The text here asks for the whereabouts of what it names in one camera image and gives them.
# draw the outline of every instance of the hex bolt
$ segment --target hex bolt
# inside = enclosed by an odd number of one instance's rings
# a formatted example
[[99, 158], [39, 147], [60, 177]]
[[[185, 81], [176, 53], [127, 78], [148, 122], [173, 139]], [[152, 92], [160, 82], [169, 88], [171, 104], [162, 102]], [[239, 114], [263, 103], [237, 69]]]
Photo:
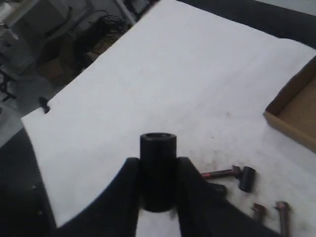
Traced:
[[277, 201], [275, 209], [280, 215], [280, 229], [283, 237], [290, 237], [290, 205], [284, 201]]
[[254, 203], [251, 209], [253, 210], [253, 219], [255, 221], [263, 224], [263, 221], [264, 221], [265, 216], [267, 214], [266, 208], [262, 205]]
[[239, 189], [246, 193], [251, 193], [255, 182], [256, 170], [245, 166], [241, 171], [239, 166], [233, 165], [232, 169], [202, 173], [201, 175], [205, 179], [234, 176], [239, 180]]
[[230, 177], [234, 176], [235, 178], [239, 178], [241, 175], [241, 169], [239, 166], [233, 165], [232, 169], [202, 173], [203, 178], [205, 179], [217, 179], [222, 177]]

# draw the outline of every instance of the black cylindrical part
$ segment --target black cylindrical part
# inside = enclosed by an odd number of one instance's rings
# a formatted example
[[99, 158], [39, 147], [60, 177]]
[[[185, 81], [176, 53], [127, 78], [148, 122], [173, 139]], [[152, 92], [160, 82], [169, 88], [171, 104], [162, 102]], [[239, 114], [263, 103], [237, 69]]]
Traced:
[[239, 188], [246, 193], [251, 193], [255, 182], [256, 170], [245, 166], [242, 170], [242, 175], [239, 182]]
[[148, 133], [140, 137], [140, 165], [144, 209], [168, 211], [174, 206], [177, 137]]

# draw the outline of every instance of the cardboard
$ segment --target cardboard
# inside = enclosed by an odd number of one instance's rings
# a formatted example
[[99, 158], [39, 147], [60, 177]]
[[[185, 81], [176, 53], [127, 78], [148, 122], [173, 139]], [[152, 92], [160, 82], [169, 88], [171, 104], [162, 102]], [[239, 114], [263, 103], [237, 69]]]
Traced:
[[75, 78], [77, 66], [70, 36], [57, 37], [44, 46], [37, 62], [37, 72], [56, 86], [68, 84]]
[[264, 116], [270, 126], [316, 153], [316, 57], [285, 85]]

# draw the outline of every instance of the gray floor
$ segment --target gray floor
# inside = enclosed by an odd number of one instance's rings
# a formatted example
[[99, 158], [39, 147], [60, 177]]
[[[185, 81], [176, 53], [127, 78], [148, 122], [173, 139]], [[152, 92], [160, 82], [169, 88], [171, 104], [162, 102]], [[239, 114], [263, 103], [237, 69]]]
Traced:
[[17, 83], [9, 85], [9, 90], [18, 98], [0, 103], [3, 108], [0, 114], [0, 147], [22, 129], [20, 118], [39, 107], [39, 97], [51, 99], [60, 88], [52, 86], [48, 80], [36, 73], [30, 73], [28, 76], [18, 77]]

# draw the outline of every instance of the white table surface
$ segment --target white table surface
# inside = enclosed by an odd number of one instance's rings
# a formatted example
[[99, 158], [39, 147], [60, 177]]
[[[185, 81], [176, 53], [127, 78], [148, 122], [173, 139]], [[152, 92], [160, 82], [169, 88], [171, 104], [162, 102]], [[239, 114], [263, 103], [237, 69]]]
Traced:
[[[162, 0], [95, 63], [22, 120], [32, 141], [59, 226], [89, 205], [139, 135], [178, 136], [178, 155], [201, 171], [252, 166], [255, 192], [221, 180], [228, 199], [249, 215], [253, 202], [293, 208], [293, 237], [316, 233], [316, 155], [270, 128], [262, 116], [288, 80], [316, 55], [175, 0]], [[140, 214], [137, 236], [180, 236], [172, 212]]]

